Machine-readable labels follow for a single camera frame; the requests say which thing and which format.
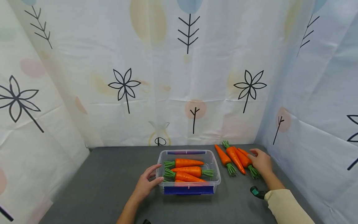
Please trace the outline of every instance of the left hand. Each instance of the left hand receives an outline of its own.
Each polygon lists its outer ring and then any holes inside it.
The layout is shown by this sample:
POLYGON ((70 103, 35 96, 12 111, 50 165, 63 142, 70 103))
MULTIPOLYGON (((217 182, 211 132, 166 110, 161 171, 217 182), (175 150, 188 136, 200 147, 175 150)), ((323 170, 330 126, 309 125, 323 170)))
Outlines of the left hand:
POLYGON ((155 176, 155 170, 158 169, 160 166, 161 164, 156 164, 144 171, 144 173, 140 176, 138 183, 132 193, 132 199, 139 203, 142 202, 155 186, 163 182, 164 177, 158 177, 152 181, 149 181, 150 178, 155 176))

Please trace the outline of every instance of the forearm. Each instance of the forearm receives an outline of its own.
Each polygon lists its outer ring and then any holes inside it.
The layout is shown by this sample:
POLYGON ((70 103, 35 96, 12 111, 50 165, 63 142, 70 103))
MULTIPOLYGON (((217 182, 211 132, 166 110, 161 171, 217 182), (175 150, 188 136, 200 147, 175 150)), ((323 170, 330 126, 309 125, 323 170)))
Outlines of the forearm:
POLYGON ((287 189, 269 191, 265 195, 269 209, 275 216, 278 224, 314 224, 312 219, 297 203, 296 199, 287 189))
POLYGON ((140 201, 131 196, 124 206, 121 216, 119 216, 116 224, 133 224, 139 204, 140 201))
POLYGON ((278 189, 286 189, 273 172, 263 172, 261 176, 265 180, 269 190, 273 191, 278 189))

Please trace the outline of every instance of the blue container base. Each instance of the blue container base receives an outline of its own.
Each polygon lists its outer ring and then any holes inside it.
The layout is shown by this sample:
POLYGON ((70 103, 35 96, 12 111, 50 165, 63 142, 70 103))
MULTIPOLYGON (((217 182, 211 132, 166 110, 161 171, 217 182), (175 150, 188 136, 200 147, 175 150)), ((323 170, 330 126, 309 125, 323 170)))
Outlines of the blue container base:
POLYGON ((214 186, 164 187, 165 195, 201 195, 214 194, 214 186))

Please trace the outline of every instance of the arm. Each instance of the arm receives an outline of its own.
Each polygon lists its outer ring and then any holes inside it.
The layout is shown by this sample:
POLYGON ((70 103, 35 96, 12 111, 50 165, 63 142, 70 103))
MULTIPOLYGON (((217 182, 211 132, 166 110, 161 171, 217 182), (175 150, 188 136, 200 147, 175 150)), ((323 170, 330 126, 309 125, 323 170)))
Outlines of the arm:
POLYGON ((132 224, 134 223, 134 217, 140 203, 149 195, 150 191, 160 184, 164 178, 158 177, 153 181, 149 181, 150 178, 155 176, 155 170, 158 169, 161 164, 156 164, 149 167, 139 178, 138 183, 128 199, 124 209, 119 216, 116 224, 132 224))
POLYGON ((272 171, 271 157, 259 149, 250 150, 256 156, 248 155, 252 165, 260 172, 269 192, 265 195, 269 209, 278 224, 314 224, 312 219, 297 203, 290 190, 287 190, 272 171))

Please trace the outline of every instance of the hand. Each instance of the hand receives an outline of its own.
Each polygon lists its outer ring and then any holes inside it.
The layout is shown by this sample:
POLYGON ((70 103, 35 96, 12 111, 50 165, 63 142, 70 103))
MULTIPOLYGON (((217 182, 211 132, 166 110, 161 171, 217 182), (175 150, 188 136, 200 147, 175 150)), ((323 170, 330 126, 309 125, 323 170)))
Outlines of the hand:
POLYGON ((138 203, 142 202, 155 186, 163 182, 164 177, 158 177, 155 180, 149 181, 150 178, 155 176, 155 170, 160 166, 161 164, 153 165, 146 169, 146 171, 144 171, 144 173, 140 176, 131 196, 133 200, 138 203))
POLYGON ((261 175, 273 173, 271 157, 269 155, 257 148, 250 149, 250 152, 256 155, 256 157, 252 155, 248 155, 248 157, 251 159, 253 167, 255 167, 261 175))

